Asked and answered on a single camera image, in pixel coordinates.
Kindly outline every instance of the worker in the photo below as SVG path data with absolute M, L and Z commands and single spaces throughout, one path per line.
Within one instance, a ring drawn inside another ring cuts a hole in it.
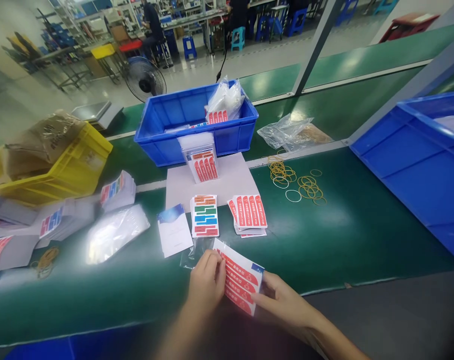
M 157 45 L 164 39 L 164 32 L 162 31 L 161 21 L 157 15 L 156 8 L 147 0 L 140 0 L 143 6 L 143 19 L 142 26 L 150 29 L 152 32 L 142 41 L 142 51 L 147 59 L 152 61 L 152 46 Z
M 190 273 L 187 300 L 175 323 L 164 337 L 156 360 L 183 360 L 194 357 L 194 348 L 207 334 L 214 310 L 224 296 L 226 262 L 214 250 L 207 250 Z M 280 324 L 288 326 L 289 332 L 318 352 L 318 359 L 369 360 L 337 327 L 318 310 L 305 301 L 279 276 L 264 271 L 262 285 L 272 296 L 252 293 L 257 307 L 275 317 Z M 248 334 L 242 334 L 239 326 L 235 333 L 248 344 Z

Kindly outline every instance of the electric fan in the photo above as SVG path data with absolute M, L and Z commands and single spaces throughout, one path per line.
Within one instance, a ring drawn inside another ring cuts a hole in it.
M 148 59 L 135 56 L 129 58 L 128 62 L 125 81 L 137 99 L 145 103 L 148 98 L 167 92 L 164 76 Z

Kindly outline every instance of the white floor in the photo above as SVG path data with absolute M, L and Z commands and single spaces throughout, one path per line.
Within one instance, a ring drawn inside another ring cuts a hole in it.
M 335 27 L 320 56 L 326 57 L 368 46 L 385 18 L 385 15 L 357 16 L 350 24 Z M 307 56 L 314 32 L 315 29 L 306 27 L 301 35 L 284 37 L 282 41 L 273 41 L 271 44 L 249 41 L 242 52 L 227 53 L 222 76 L 227 75 L 230 79 L 235 79 L 300 63 Z M 224 59 L 223 55 L 218 53 L 215 56 L 208 56 L 201 34 L 195 35 L 194 42 L 197 59 L 186 61 L 182 41 L 178 41 L 180 57 L 174 59 L 173 67 L 161 70 L 169 93 L 212 84 L 216 80 Z M 71 111 L 80 105 L 107 100 L 124 107 L 140 104 L 124 82 L 114 84 L 109 78 L 86 82 L 81 89 L 69 86 L 65 90 L 66 93 L 58 90 L 41 72 L 2 84 L 0 144 L 13 130 L 17 132 L 26 129 L 56 109 Z

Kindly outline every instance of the brown paper bag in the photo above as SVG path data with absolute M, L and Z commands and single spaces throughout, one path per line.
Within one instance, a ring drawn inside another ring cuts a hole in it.
M 39 121 L 6 142 L 3 147 L 3 172 L 11 180 L 47 173 L 85 122 L 63 110 Z

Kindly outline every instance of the hand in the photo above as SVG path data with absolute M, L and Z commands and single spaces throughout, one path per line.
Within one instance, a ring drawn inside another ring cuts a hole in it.
M 190 273 L 185 308 L 200 319 L 208 318 L 224 296 L 225 287 L 226 262 L 209 249 Z
M 314 328 L 323 318 L 317 309 L 305 301 L 278 275 L 264 271 L 262 282 L 273 292 L 272 297 L 253 293 L 253 301 L 288 325 Z

